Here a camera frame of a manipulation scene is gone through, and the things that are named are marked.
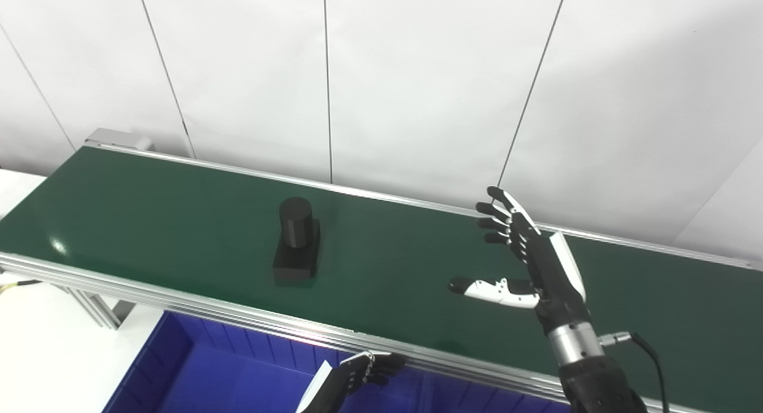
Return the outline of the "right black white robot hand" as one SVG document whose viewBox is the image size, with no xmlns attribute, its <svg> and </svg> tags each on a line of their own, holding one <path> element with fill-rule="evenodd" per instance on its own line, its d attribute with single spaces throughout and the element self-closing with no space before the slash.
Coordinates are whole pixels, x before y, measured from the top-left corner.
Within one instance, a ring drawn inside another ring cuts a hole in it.
<svg viewBox="0 0 763 413">
<path fill-rule="evenodd" d="M 503 188 L 487 187 L 486 191 L 493 201 L 475 204 L 483 215 L 477 220 L 486 230 L 483 240 L 508 247 L 524 264 L 529 278 L 453 277 L 448 290 L 498 305 L 532 308 L 545 336 L 556 328 L 591 322 L 582 276 L 564 234 L 543 234 L 526 209 Z"/>
</svg>

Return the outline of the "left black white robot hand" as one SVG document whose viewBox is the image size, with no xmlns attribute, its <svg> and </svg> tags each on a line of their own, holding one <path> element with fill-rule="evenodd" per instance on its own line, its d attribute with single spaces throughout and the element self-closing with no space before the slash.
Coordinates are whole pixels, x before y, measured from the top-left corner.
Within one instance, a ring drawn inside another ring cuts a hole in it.
<svg viewBox="0 0 763 413">
<path fill-rule="evenodd" d="M 322 362 L 303 392 L 296 412 L 338 412 L 348 396 L 365 385 L 387 386 L 389 380 L 406 366 L 408 358 L 400 353 L 365 350 L 333 367 Z"/>
</svg>

